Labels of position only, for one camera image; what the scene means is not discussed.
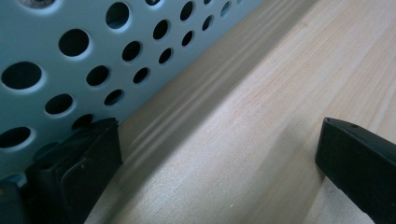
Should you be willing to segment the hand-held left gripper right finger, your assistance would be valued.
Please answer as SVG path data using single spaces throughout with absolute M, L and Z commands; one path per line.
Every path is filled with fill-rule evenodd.
M 322 122 L 318 168 L 375 224 L 396 224 L 396 145 L 356 124 Z

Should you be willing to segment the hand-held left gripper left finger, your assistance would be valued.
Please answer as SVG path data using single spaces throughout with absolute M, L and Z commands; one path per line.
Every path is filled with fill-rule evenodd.
M 38 197 L 38 222 L 83 224 L 122 165 L 118 121 L 79 130 L 26 169 Z

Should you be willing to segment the light blue perforated panel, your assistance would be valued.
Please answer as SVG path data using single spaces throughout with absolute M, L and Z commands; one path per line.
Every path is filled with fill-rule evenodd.
M 263 0 L 0 0 L 0 179 L 124 120 Z

